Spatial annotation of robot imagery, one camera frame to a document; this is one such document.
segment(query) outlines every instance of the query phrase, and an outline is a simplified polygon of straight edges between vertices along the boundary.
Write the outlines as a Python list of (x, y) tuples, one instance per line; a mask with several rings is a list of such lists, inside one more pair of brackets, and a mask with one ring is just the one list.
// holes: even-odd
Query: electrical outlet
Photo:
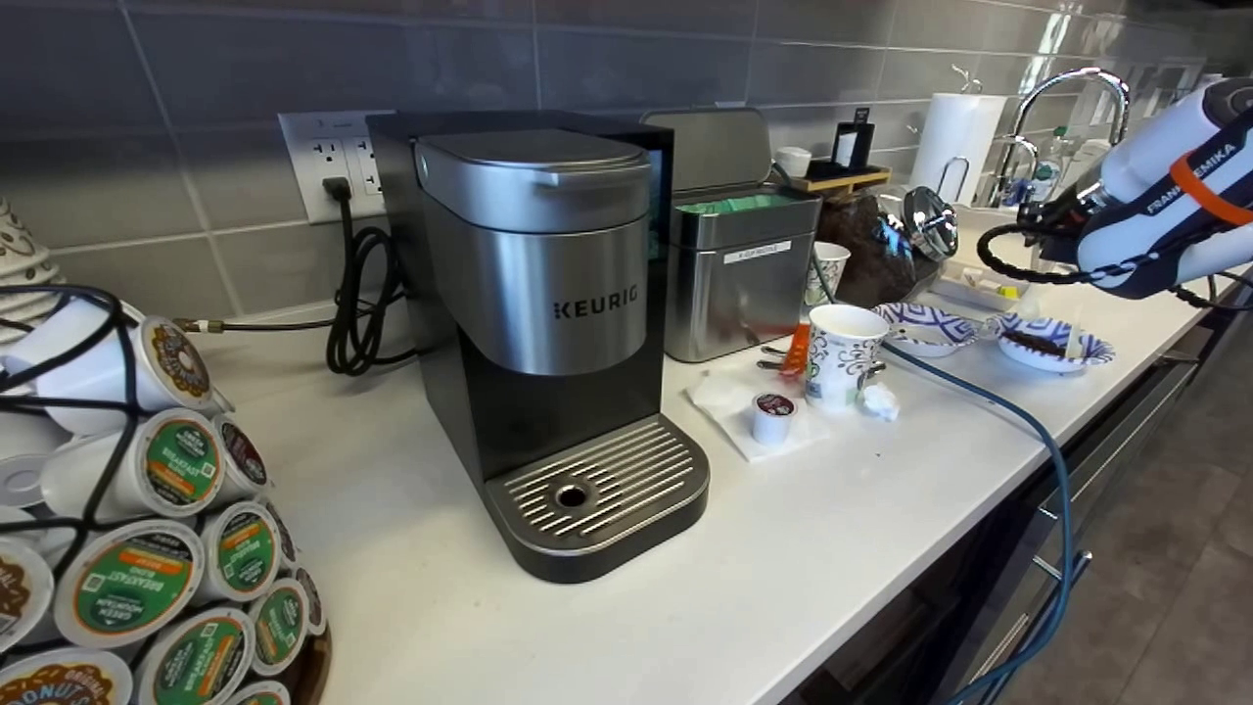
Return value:
[(365, 116), (367, 113), (277, 113), (310, 220), (340, 220), (336, 198), (320, 189), (329, 175), (348, 181), (353, 214), (384, 213), (376, 145), (367, 142)]

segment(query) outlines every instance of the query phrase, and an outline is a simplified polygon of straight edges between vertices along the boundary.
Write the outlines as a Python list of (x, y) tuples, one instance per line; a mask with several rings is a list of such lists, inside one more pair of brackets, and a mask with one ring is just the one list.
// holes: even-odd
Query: backsplash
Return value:
[(336, 278), (282, 109), (758, 104), (776, 145), (828, 145), (865, 100), (874, 160), (909, 171), (936, 90), (1103, 61), (1147, 113), (1244, 69), (1248, 31), (1191, 0), (0, 0), (0, 198), (76, 278), (230, 317)]

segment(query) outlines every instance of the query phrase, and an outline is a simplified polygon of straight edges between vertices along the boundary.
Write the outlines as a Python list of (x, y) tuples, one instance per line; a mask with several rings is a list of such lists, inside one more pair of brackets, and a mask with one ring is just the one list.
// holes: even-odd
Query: countertop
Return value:
[[(1174, 297), (1098, 290), (1038, 290), (1034, 304), (1089, 325), (1117, 359), (1043, 377), (981, 344), (946, 367), (1053, 434), (1073, 434), (1200, 317)], [(336, 381), (316, 331), (205, 348), (324, 592), (336, 647), (324, 705), (778, 700), (1045, 457), (1006, 415), (891, 359), (901, 424), (848, 419), (748, 465), (683, 401), (701, 367), (665, 364), (665, 415), (713, 465), (708, 509), (621, 570), (559, 587), (504, 553), (414, 364)]]

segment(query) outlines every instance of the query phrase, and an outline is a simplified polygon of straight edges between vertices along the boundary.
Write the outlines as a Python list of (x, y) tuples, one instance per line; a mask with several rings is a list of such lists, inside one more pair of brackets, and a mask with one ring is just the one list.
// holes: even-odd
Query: keurig coffee maker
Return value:
[(511, 553), (597, 579), (705, 509), (664, 415), (669, 134), (572, 113), (373, 126), (425, 384)]

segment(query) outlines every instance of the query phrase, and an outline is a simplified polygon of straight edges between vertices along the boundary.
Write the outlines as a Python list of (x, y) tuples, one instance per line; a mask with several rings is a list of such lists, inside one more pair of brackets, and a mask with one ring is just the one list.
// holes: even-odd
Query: blue cable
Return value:
[(1034, 659), (1053, 643), (1053, 636), (1059, 636), (1062, 622), (1067, 622), (1068, 592), (1073, 592), (1073, 579), (1077, 579), (1077, 577), (1073, 577), (1073, 568), (1077, 568), (1077, 542), (1073, 542), (1073, 506), (1068, 506), (1068, 462), (1067, 462), (1067, 455), (1062, 455), (1062, 441), (1051, 434), (1051, 427), (1038, 424), (1026, 408), (996, 397), (996, 391), (986, 391), (986, 389), (981, 389), (981, 384), (972, 384), (972, 381), (959, 381), (959, 377), (952, 377), (952, 372), (946, 372), (946, 367), (936, 367), (936, 364), (925, 364), (925, 359), (909, 356), (909, 354), (897, 348), (897, 344), (885, 344), (885, 348), (891, 348), (893, 356), (901, 356), (901, 359), (909, 359), (909, 364), (918, 364), (918, 367), (925, 367), (925, 372), (934, 372), (934, 377), (942, 377), (942, 381), (949, 381), (949, 384), (956, 384), (956, 389), (965, 389), (965, 391), (972, 391), (972, 397), (985, 397), (985, 401), (991, 401), (996, 408), (1004, 408), (1004, 412), (1012, 412), (1012, 415), (1020, 415), (1020, 419), (1045, 441), (1045, 450), (1051, 450), (1051, 457), (1053, 457), (1059, 530), (1062, 530), (1059, 598), (1045, 606), (1045, 626), (1043, 626), (1034, 638), (1026, 638), (1006, 663), (985, 669), (974, 680), (959, 685), (959, 689), (949, 696), (952, 705), (965, 705), (969, 696), (981, 696), (981, 694), (991, 689), (991, 685), (1006, 685), (1026, 663), (1034, 663)]

